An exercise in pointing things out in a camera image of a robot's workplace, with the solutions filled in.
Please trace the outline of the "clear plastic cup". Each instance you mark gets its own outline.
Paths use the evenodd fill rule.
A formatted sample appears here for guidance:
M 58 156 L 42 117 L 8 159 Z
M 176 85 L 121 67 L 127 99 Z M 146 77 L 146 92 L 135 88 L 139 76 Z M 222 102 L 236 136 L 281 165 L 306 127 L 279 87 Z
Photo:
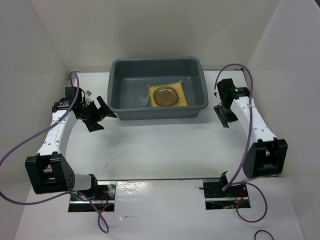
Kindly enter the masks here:
M 137 93 L 137 96 L 141 105 L 147 106 L 150 103 L 150 96 L 148 90 L 140 90 Z

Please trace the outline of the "yellow woven bamboo mat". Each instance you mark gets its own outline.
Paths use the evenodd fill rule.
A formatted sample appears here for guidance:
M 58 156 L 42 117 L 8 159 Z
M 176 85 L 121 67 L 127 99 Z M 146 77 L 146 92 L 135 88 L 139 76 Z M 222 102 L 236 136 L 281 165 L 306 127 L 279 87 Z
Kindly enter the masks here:
M 188 101 L 182 81 L 148 85 L 149 102 L 151 107 L 187 107 Z

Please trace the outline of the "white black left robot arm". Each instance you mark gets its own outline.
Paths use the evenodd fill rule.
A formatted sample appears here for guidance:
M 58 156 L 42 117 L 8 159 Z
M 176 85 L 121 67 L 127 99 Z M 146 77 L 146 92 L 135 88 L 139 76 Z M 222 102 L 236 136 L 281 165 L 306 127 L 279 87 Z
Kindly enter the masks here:
M 94 174 L 76 174 L 66 160 L 66 150 L 73 127 L 81 120 L 88 131 L 103 130 L 99 123 L 116 115 L 101 96 L 99 107 L 83 90 L 75 86 L 65 88 L 65 96 L 52 107 L 52 123 L 44 143 L 34 156 L 25 160 L 25 167 L 34 192 L 38 195 L 80 191 L 88 200 L 100 193 Z

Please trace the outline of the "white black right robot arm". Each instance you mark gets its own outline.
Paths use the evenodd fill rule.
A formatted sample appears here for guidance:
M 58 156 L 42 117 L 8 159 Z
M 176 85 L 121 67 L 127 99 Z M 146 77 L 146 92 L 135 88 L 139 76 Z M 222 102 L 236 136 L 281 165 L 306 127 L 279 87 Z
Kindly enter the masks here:
M 288 144 L 269 129 L 254 100 L 249 99 L 247 87 L 236 87 L 233 80 L 227 78 L 217 83 L 217 89 L 221 103 L 214 110 L 223 127 L 228 128 L 230 123 L 238 121 L 250 137 L 244 158 L 219 178 L 220 193 L 229 197 L 242 182 L 282 173 Z

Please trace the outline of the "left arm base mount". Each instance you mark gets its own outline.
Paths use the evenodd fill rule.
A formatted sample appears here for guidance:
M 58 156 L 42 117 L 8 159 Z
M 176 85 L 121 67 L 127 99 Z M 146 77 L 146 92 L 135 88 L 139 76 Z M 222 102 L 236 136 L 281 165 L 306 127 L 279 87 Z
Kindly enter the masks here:
M 117 183 L 114 181 L 98 181 L 95 193 L 85 192 L 84 194 L 91 200 L 92 204 L 102 212 L 115 211 Z M 82 195 L 76 193 L 70 196 L 68 212 L 85 213 L 94 212 L 90 202 Z

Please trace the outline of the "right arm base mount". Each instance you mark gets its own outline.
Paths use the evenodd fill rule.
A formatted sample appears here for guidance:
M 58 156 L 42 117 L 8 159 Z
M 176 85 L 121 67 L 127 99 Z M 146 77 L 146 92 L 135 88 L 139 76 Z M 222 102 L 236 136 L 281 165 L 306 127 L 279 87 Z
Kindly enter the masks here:
M 206 210 L 228 210 L 239 208 L 251 208 L 248 190 L 245 184 L 231 186 L 226 191 L 222 191 L 218 178 L 205 179 L 202 181 L 202 187 L 199 187 L 204 193 L 204 202 Z

